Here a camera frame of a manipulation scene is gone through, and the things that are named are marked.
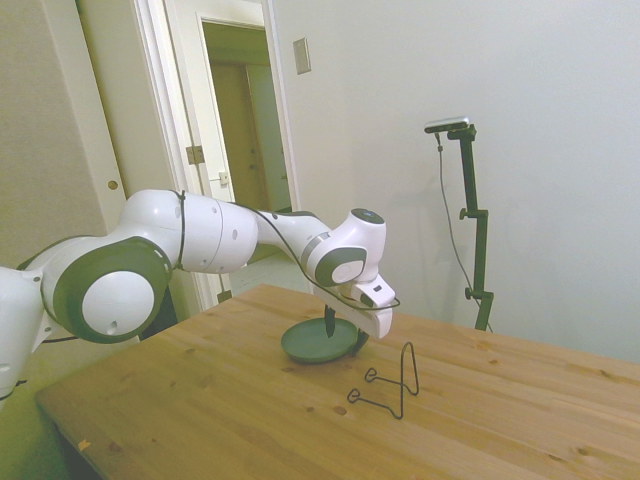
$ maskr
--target wooden table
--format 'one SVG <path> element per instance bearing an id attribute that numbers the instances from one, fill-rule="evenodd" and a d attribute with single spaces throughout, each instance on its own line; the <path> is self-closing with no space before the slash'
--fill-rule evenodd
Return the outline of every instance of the wooden table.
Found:
<path id="1" fill-rule="evenodd" d="M 261 286 L 38 402 L 111 479 L 640 478 L 640 365 L 401 314 L 357 357 L 292 362 L 282 333 L 322 308 Z M 398 387 L 363 376 L 398 378 L 408 340 L 405 418 L 350 404 L 358 387 L 399 408 Z"/>

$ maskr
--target black cable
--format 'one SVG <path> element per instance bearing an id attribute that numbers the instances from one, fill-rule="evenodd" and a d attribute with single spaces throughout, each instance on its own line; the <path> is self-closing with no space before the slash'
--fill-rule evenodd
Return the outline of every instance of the black cable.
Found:
<path id="1" fill-rule="evenodd" d="M 307 275 L 307 272 L 304 270 L 304 267 L 302 266 L 302 263 L 300 263 L 300 260 L 298 260 L 298 257 L 296 256 L 295 252 L 293 251 L 293 248 L 291 248 L 291 245 L 289 245 L 289 242 L 287 242 L 287 240 L 284 238 L 284 236 L 282 235 L 282 233 L 280 233 L 280 230 L 278 230 L 278 227 L 276 227 L 271 220 L 269 220 L 265 215 L 263 215 L 262 212 L 255 210 L 251 207 L 247 207 L 246 205 L 240 205 L 235 203 L 234 205 L 237 205 L 239 207 L 245 208 L 253 213 L 255 213 L 256 215 L 259 215 L 265 222 L 267 222 L 271 228 L 276 232 L 276 234 L 280 237 L 280 240 L 282 240 L 282 243 L 284 243 L 284 245 L 287 247 L 287 250 L 289 250 L 289 252 L 291 253 L 291 257 L 295 260 L 296 264 L 298 265 L 298 268 L 300 268 L 300 271 L 302 272 L 302 274 L 304 275 L 304 277 L 311 282 L 313 285 L 315 285 L 316 287 L 318 287 L 320 290 L 324 291 L 325 293 L 328 293 L 329 295 L 331 295 L 333 298 L 335 298 L 336 300 L 338 300 L 340 303 L 346 305 L 349 308 L 353 308 L 354 310 L 361 310 L 361 311 L 366 311 L 366 312 L 372 312 L 372 311 L 380 311 L 380 310 L 387 310 L 388 308 L 395 308 L 401 305 L 400 300 L 398 300 L 398 297 L 394 297 L 394 300 L 396 301 L 395 305 L 389 305 L 387 307 L 378 307 L 378 308 L 369 308 L 369 307 L 359 307 L 357 305 L 351 305 L 348 302 L 346 302 L 342 297 L 336 295 L 335 293 L 333 293 L 331 290 L 329 290 L 328 288 L 320 285 L 319 283 L 317 283 L 315 280 L 313 280 L 309 275 Z"/>
<path id="2" fill-rule="evenodd" d="M 184 218 L 184 201 L 187 198 L 185 195 L 185 191 L 182 191 L 182 194 L 176 192 L 175 190 L 171 190 L 173 193 L 175 193 L 178 196 L 178 199 L 180 200 L 180 217 L 181 217 L 181 221 L 182 221 L 182 234 L 180 236 L 180 252 L 178 253 L 178 261 L 175 265 L 175 267 L 173 267 L 174 269 L 179 268 L 180 270 L 182 270 L 182 254 L 184 253 L 184 240 L 185 240 L 185 218 Z"/>
<path id="3" fill-rule="evenodd" d="M 60 343 L 60 342 L 68 342 L 69 340 L 78 340 L 78 337 L 54 338 L 51 340 L 43 340 L 42 343 Z"/>
<path id="4" fill-rule="evenodd" d="M 471 287 L 471 280 L 469 280 L 469 275 L 467 274 L 467 271 L 465 270 L 464 265 L 462 265 L 462 261 L 460 260 L 460 255 L 458 254 L 458 248 L 456 247 L 456 241 L 453 237 L 453 227 L 451 226 L 451 214 L 449 213 L 449 204 L 447 203 L 447 195 L 445 194 L 445 191 L 444 191 L 444 181 L 442 179 L 442 150 L 444 150 L 444 147 L 440 143 L 440 134 L 436 133 L 435 136 L 438 142 L 438 155 L 440 157 L 440 191 L 442 192 L 444 209 L 447 212 L 447 223 L 449 224 L 449 237 L 451 238 L 451 245 L 453 246 L 453 252 L 456 254 L 456 260 L 458 260 L 458 265 L 460 265 L 460 268 L 462 269 L 462 273 L 464 274 L 464 278 L 467 280 L 467 285 L 469 286 L 469 290 L 473 290 L 473 288 Z M 480 302 L 478 301 L 478 299 L 474 298 L 473 300 L 476 302 L 476 305 L 478 305 L 478 308 L 480 308 Z M 489 331 L 493 333 L 493 329 L 491 328 L 491 325 L 489 324 L 489 322 L 487 322 L 487 327 L 489 328 Z"/>

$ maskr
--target black wire stand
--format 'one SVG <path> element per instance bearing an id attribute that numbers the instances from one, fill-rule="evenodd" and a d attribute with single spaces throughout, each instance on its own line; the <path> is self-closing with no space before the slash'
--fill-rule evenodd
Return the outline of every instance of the black wire stand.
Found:
<path id="1" fill-rule="evenodd" d="M 413 360 L 413 374 L 416 378 L 415 391 L 412 391 L 411 388 L 409 388 L 409 386 L 404 382 L 404 354 L 407 350 L 407 347 L 411 347 L 411 359 Z M 393 418 L 395 418 L 396 420 L 402 420 L 402 418 L 404 417 L 404 389 L 406 388 L 407 391 L 414 397 L 418 395 L 418 393 L 420 393 L 420 383 L 418 382 L 418 368 L 416 366 L 416 354 L 413 349 L 413 344 L 411 342 L 407 342 L 404 344 L 404 347 L 402 347 L 402 353 L 400 355 L 400 381 L 399 382 L 396 382 L 395 380 L 390 380 L 388 378 L 380 377 L 378 375 L 377 370 L 373 367 L 367 370 L 367 373 L 365 373 L 364 375 L 364 379 L 367 383 L 371 383 L 374 380 L 382 380 L 383 382 L 393 383 L 394 385 L 400 385 L 400 415 L 398 415 L 389 405 L 384 405 L 382 403 L 374 402 L 373 400 L 368 400 L 366 398 L 363 398 L 362 394 L 360 393 L 360 390 L 358 390 L 357 388 L 352 389 L 349 392 L 349 395 L 347 395 L 347 400 L 349 401 L 349 403 L 356 403 L 360 401 L 360 402 L 370 403 L 378 407 L 386 408 L 391 412 L 391 415 L 393 415 Z"/>

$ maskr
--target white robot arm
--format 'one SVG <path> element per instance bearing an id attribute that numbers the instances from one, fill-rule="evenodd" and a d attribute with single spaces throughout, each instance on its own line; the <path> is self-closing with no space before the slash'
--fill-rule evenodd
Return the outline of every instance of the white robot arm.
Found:
<path id="1" fill-rule="evenodd" d="M 66 239 L 17 270 L 0 267 L 0 410 L 29 354 L 60 327 L 96 343 L 128 340 L 157 315 L 175 268 L 233 272 L 258 243 L 284 250 L 328 307 L 382 338 L 396 306 L 378 274 L 385 238 L 382 218 L 363 209 L 331 230 L 308 212 L 275 214 L 189 193 L 138 192 L 109 235 Z"/>

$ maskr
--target floor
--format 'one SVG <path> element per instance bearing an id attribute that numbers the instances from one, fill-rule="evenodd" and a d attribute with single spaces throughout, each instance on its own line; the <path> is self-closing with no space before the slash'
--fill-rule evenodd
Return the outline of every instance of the floor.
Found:
<path id="1" fill-rule="evenodd" d="M 275 285 L 299 292 L 309 293 L 309 282 L 296 263 L 284 252 L 250 263 L 231 274 L 231 293 L 240 295 L 260 284 Z"/>

